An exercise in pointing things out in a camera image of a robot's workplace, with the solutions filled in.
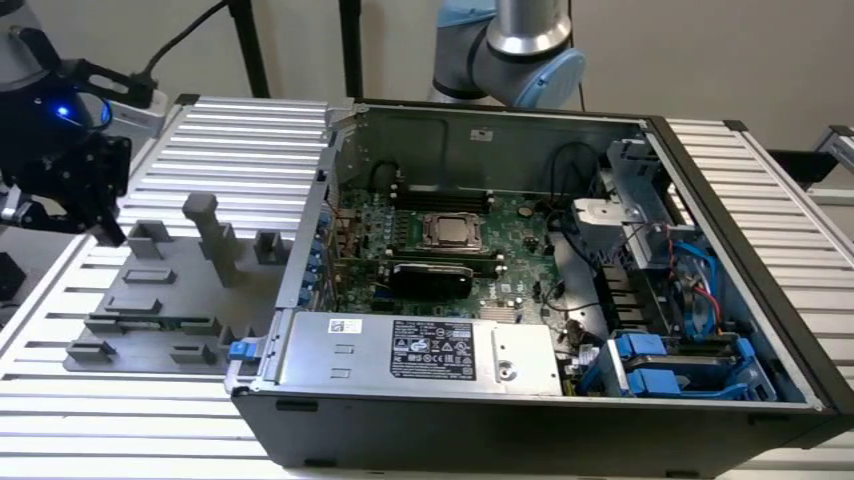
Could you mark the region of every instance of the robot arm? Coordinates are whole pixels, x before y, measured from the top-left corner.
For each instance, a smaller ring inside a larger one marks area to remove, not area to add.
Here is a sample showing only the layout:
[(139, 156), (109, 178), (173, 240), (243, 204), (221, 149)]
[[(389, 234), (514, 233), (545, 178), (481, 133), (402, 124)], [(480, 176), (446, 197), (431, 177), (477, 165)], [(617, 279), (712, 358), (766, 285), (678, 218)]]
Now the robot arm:
[[(95, 85), (95, 77), (123, 91)], [(86, 60), (62, 60), (25, 0), (0, 0), (0, 224), (125, 242), (117, 198), (127, 190), (131, 141), (105, 134), (107, 101), (146, 108), (153, 94)], [(103, 118), (83, 95), (103, 102)], [(39, 197), (65, 213), (49, 214)]]
[(570, 32), (564, 0), (446, 0), (431, 100), (561, 108), (585, 70)]

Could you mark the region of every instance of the white wall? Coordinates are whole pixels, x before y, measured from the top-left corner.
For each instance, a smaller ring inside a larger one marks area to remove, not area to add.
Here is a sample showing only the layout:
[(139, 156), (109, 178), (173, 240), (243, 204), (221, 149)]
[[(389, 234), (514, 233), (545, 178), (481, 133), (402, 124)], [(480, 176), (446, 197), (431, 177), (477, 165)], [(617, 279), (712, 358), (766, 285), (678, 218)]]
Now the white wall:
[[(131, 71), (214, 0), (31, 3), (65, 54)], [(366, 95), (425, 98), (439, 3), (365, 0)], [(741, 119), (769, 146), (790, 148), (809, 147), (828, 124), (854, 123), (850, 0), (576, 0), (574, 8), (590, 110)], [(274, 94), (341, 98), (337, 0), (257, 0), (255, 9)], [(158, 74), (170, 94), (247, 95), (242, 65), (223, 13)]]
[[(139, 72), (211, 0), (30, 0), (57, 49), (123, 73)], [(183, 92), (250, 95), (227, 13), (202, 25), (162, 60), (155, 76), (171, 98)]]

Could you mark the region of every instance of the power supply label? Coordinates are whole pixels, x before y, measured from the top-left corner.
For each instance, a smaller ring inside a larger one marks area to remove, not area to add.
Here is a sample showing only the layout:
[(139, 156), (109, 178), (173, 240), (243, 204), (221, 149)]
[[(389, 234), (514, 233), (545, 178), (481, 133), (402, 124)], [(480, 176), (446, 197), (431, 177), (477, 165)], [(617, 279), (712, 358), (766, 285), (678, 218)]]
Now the power supply label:
[(391, 374), (398, 378), (476, 380), (472, 323), (395, 320)]

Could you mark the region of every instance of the circuit board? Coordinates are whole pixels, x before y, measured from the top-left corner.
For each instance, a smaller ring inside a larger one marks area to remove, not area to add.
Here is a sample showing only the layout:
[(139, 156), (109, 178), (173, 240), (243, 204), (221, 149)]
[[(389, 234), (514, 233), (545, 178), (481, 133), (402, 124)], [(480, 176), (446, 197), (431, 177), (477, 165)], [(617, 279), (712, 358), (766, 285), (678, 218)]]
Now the circuit board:
[[(469, 298), (445, 302), (394, 300), (394, 313), (415, 316), (485, 318), (518, 323), (546, 323), (558, 330), (561, 318), (542, 310), (536, 284), (545, 293), (560, 280), (554, 257), (545, 254), (546, 218), (534, 213), (534, 199), (498, 194), (489, 213), (481, 214), (484, 248), (505, 255), (506, 271), (498, 278), (476, 278)], [(530, 209), (521, 215), (520, 208)], [(359, 211), (359, 247), (355, 254), (339, 256), (337, 275), (346, 292), (338, 310), (349, 313), (375, 312), (373, 300), (378, 290), (389, 287), (378, 280), (387, 246), (395, 242), (417, 248), (423, 237), (423, 218), (430, 212), (397, 210), (379, 195), (350, 190), (342, 195), (342, 212)]]

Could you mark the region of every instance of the cpu socket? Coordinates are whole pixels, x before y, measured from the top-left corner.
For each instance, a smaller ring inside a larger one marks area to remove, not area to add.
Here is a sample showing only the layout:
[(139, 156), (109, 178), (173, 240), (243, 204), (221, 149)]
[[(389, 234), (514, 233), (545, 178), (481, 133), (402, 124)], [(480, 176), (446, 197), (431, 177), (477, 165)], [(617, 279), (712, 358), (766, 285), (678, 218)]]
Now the cpu socket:
[(421, 247), (444, 252), (481, 252), (481, 217), (474, 213), (425, 215)]

